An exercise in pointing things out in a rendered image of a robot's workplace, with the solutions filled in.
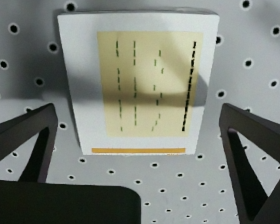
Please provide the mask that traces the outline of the grey perforated metal plate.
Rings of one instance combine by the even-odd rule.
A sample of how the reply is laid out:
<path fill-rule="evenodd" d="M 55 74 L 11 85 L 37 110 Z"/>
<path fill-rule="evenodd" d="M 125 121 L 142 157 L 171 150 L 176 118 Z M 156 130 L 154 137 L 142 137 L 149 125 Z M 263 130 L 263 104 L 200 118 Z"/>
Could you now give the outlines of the grey perforated metal plate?
<path fill-rule="evenodd" d="M 83 154 L 58 15 L 91 11 L 219 15 L 195 154 Z M 239 224 L 219 117 L 230 103 L 280 124 L 280 0 L 0 0 L 0 123 L 48 103 L 58 128 L 46 183 L 134 189 L 142 224 Z"/>

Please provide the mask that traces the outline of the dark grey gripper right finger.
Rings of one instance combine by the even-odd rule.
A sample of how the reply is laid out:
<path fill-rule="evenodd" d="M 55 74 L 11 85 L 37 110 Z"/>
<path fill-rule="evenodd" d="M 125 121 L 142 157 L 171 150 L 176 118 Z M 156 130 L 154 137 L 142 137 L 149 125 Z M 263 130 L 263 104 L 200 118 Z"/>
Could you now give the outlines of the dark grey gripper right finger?
<path fill-rule="evenodd" d="M 280 224 L 280 179 L 268 197 L 238 135 L 239 132 L 280 164 L 280 124 L 223 103 L 219 129 L 239 223 Z"/>

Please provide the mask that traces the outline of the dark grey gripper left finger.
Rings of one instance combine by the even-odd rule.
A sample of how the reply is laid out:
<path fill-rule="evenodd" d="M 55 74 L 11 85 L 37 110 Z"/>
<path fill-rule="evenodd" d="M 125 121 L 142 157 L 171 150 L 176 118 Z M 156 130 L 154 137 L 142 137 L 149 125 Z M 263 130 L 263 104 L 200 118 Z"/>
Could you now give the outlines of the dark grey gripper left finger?
<path fill-rule="evenodd" d="M 0 123 L 0 161 L 39 133 L 18 181 L 46 183 L 57 128 L 58 117 L 54 103 Z"/>

